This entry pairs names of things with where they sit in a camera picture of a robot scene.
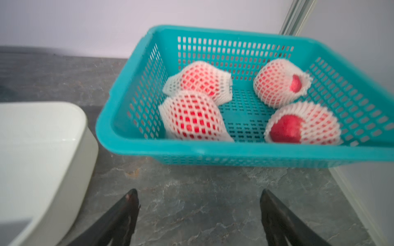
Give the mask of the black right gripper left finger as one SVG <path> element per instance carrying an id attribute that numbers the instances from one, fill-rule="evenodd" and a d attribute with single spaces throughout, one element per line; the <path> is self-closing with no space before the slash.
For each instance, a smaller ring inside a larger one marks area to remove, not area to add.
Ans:
<path id="1" fill-rule="evenodd" d="M 140 203 L 136 189 L 128 191 L 70 246 L 129 246 Z"/>

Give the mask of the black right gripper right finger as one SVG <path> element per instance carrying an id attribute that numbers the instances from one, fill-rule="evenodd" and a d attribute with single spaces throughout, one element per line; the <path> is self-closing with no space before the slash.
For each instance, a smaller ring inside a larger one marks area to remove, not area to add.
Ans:
<path id="1" fill-rule="evenodd" d="M 269 246 L 330 246 L 268 189 L 262 192 L 260 208 Z"/>

